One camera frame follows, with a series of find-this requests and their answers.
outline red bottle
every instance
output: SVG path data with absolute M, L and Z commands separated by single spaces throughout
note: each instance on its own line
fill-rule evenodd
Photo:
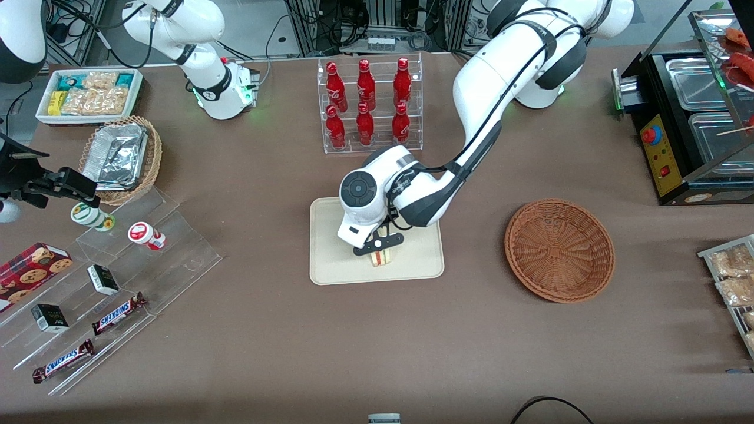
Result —
M 409 74 L 409 60 L 405 57 L 398 59 L 398 72 L 393 80 L 393 102 L 397 107 L 400 102 L 409 104 L 411 100 L 411 74 Z
M 409 126 L 411 120 L 406 115 L 406 104 L 401 102 L 395 107 L 395 116 L 393 117 L 393 141 L 398 144 L 406 144 L 409 139 Z
M 359 101 L 365 102 L 369 110 L 377 107 L 377 93 L 375 90 L 375 77 L 369 70 L 369 61 L 359 60 L 359 79 L 356 81 L 359 89 Z
M 375 120 L 369 113 L 369 106 L 366 102 L 359 103 L 356 126 L 359 128 L 359 143 L 363 146 L 371 146 L 375 135 Z
M 348 101 L 345 99 L 343 78 L 338 75 L 338 67 L 335 62 L 328 62 L 325 69 L 327 69 L 327 96 L 330 99 L 330 104 L 335 105 L 338 112 L 344 113 L 348 110 Z
M 327 136 L 330 138 L 330 143 L 333 145 L 333 149 L 343 150 L 345 148 L 343 121 L 338 117 L 338 111 L 333 105 L 327 105 L 325 112 L 327 113 L 325 127 L 327 127 Z

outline red switch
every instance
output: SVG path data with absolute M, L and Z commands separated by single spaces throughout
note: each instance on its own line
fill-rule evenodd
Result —
M 642 141 L 644 143 L 652 143 L 657 138 L 657 132 L 653 128 L 649 128 L 642 133 Z

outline round wicker basket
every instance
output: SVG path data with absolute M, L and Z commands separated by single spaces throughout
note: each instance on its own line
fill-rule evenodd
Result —
M 142 125 L 147 131 L 149 131 L 149 138 L 147 139 L 144 163 L 142 165 L 141 175 L 139 176 L 139 185 L 129 192 L 97 192 L 97 195 L 102 199 L 102 203 L 110 204 L 112 206 L 119 206 L 132 198 L 147 193 L 155 184 L 157 174 L 160 171 L 160 160 L 162 159 L 162 142 L 160 141 L 160 134 L 157 134 L 155 127 L 153 127 L 152 123 L 146 119 L 141 118 L 140 116 L 129 116 L 128 118 L 108 122 L 105 126 L 125 124 Z M 94 140 L 94 134 L 89 137 L 89 142 L 84 147 L 84 153 L 81 155 L 81 159 L 78 160 L 78 172 L 84 170 L 84 164 L 89 157 L 89 149 L 92 146 L 92 140 Z
M 595 297 L 613 276 L 615 249 L 594 215 L 549 198 L 524 205 L 505 231 L 505 256 L 531 291 L 558 303 Z

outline beige tray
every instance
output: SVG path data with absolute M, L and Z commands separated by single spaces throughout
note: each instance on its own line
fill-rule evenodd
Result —
M 353 247 L 338 238 L 343 219 L 340 199 L 319 198 L 309 217 L 309 277 L 319 285 L 437 278 L 445 270 L 440 224 L 403 232 L 406 240 L 391 248 L 392 261 L 372 266 L 369 255 L 357 257 Z M 402 220 L 398 223 L 405 226 Z

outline stainless steel tray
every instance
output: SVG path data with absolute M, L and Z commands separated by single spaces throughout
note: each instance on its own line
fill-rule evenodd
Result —
M 741 135 L 738 133 L 717 135 L 736 129 L 730 113 L 696 113 L 688 119 L 688 125 L 694 133 L 699 152 L 706 162 L 728 153 L 741 143 Z M 733 159 L 733 161 L 721 163 L 715 172 L 718 174 L 754 173 L 754 149 L 743 150 Z
M 704 58 L 668 60 L 665 67 L 683 109 L 690 112 L 727 110 L 710 65 Z

